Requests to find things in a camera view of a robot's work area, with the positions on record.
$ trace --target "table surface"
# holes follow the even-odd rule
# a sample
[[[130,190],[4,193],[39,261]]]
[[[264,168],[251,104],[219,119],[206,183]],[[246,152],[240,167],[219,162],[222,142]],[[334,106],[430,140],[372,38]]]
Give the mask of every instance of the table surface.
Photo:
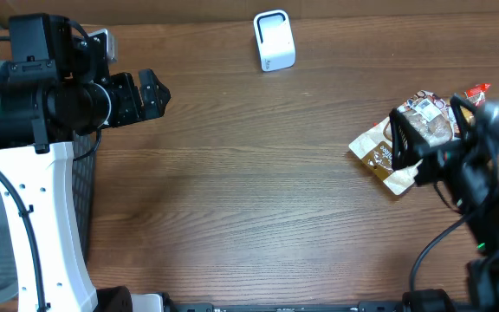
[[[87,266],[96,288],[215,304],[408,290],[418,253],[457,215],[431,187],[391,195],[348,144],[421,89],[448,97],[488,82],[499,96],[499,14],[292,24],[296,63],[267,74],[250,22],[110,27],[113,73],[152,68],[172,100],[162,119],[103,132]],[[475,257],[458,229],[424,260],[418,287],[465,300]]]

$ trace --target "brown and white package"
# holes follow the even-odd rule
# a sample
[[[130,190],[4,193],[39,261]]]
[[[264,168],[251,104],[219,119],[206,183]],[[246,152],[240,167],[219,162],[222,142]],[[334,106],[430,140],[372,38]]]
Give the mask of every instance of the brown and white package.
[[[468,100],[480,106],[483,104],[484,93],[489,87],[489,84],[478,85],[465,94]],[[398,110],[431,146],[460,139],[450,101],[444,101],[432,92],[417,92],[400,105]],[[415,183],[413,178],[417,175],[418,163],[396,172],[392,169],[390,118],[386,117],[378,125],[360,135],[350,143],[349,147],[394,194],[400,195]]]

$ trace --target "snack package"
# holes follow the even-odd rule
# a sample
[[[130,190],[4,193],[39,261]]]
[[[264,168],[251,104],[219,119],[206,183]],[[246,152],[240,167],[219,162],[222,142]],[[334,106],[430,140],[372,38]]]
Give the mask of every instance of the snack package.
[[[484,83],[465,92],[467,99],[476,106],[484,103],[484,93],[490,85]],[[460,133],[456,118],[450,108],[450,101],[444,101],[429,91],[419,91],[398,107],[408,121],[418,130],[431,146],[449,140],[459,140]],[[468,122],[473,115],[462,109]],[[390,118],[360,135],[349,145],[350,150],[379,177],[396,195],[400,195],[415,183],[417,163],[396,172],[392,169],[392,133]]]

